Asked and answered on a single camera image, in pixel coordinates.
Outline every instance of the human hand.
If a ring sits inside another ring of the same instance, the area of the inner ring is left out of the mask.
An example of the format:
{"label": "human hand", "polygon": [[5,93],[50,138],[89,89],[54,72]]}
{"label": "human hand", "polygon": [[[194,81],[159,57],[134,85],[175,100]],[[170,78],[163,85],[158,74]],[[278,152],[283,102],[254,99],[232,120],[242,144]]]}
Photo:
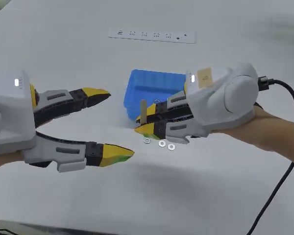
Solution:
{"label": "human hand", "polygon": [[13,163],[13,162],[18,162],[23,160],[24,160],[24,156],[21,151],[17,151],[14,153],[0,154],[0,166],[7,163]]}
{"label": "human hand", "polygon": [[233,129],[215,131],[214,133],[227,134],[265,151],[273,151],[271,143],[276,138],[276,133],[272,131],[276,128],[276,122],[273,120],[280,120],[280,118],[267,113],[258,106],[254,106],[254,111],[255,117],[242,126]]}

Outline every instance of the metal washer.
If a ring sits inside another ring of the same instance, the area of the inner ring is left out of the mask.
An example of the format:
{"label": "metal washer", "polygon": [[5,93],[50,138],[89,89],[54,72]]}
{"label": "metal washer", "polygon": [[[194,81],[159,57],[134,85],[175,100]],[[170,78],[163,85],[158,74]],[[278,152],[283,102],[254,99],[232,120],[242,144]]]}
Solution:
{"label": "metal washer", "polygon": [[165,142],[165,141],[159,141],[158,144],[159,144],[159,146],[162,147],[162,148],[166,146],[166,142]]}
{"label": "metal washer", "polygon": [[175,150],[175,145],[173,143],[170,143],[168,145],[168,149],[171,150],[171,151]]}
{"label": "metal washer", "polygon": [[151,138],[144,138],[144,143],[151,143]]}

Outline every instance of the white table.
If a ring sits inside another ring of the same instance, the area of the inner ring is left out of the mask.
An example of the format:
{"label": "white table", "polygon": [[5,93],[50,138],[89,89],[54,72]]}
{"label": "white table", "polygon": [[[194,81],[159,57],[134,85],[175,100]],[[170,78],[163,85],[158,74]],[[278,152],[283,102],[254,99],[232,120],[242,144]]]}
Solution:
{"label": "white table", "polygon": [[[111,27],[197,31],[197,44],[110,39]],[[294,0],[13,0],[0,12],[0,69],[27,71],[39,91],[103,88],[92,109],[41,131],[135,150],[123,164],[59,174],[53,164],[0,168],[0,219],[128,235],[242,235],[289,161],[224,135],[161,149],[144,144],[123,96],[133,69],[251,62],[294,87]],[[294,103],[274,86],[258,100],[294,121]],[[294,235],[294,171],[256,235]]]}

